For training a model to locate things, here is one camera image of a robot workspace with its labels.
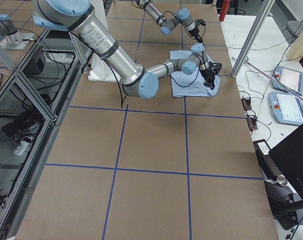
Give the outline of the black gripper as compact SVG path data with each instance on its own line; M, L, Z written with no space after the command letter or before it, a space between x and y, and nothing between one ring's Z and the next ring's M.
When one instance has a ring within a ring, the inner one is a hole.
M201 75L204 78L203 85L211 90L215 89L215 76L222 69L222 64L217 62L205 62L201 65Z
M199 43L203 43L203 39L202 37L200 36L199 34L199 28L198 26L196 25L196 23L192 23L188 26L188 33L190 34L190 36L197 40Z

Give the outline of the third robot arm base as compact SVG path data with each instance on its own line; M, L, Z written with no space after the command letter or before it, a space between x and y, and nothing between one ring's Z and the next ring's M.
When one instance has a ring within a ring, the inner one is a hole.
M7 14L0 14L0 45L5 50L23 50L34 33L20 32Z

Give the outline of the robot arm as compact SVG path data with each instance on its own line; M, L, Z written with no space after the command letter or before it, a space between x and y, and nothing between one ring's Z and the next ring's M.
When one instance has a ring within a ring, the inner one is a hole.
M119 74L119 89L130 97L153 98L159 89L161 78L173 72L191 75L196 70L200 71L204 78L204 86L213 90L215 77L222 69L222 64L212 62L207 57L198 28L199 25L204 26L206 23L202 19L194 20L186 8L177 10L172 18L167 19L149 0L138 0L136 5L157 23L165 36L178 24L182 24L197 41L190 49L190 56L170 59L145 69L141 64L135 63L119 45L96 17L95 7L88 0L35 0L33 20L40 27L76 35Z
M194 19L187 8L181 8L175 12L165 11L161 13L150 0L135 0L136 8L143 9L160 27L163 35L168 36L175 27L181 24L189 37L198 43L203 43L199 25L206 27L203 19Z

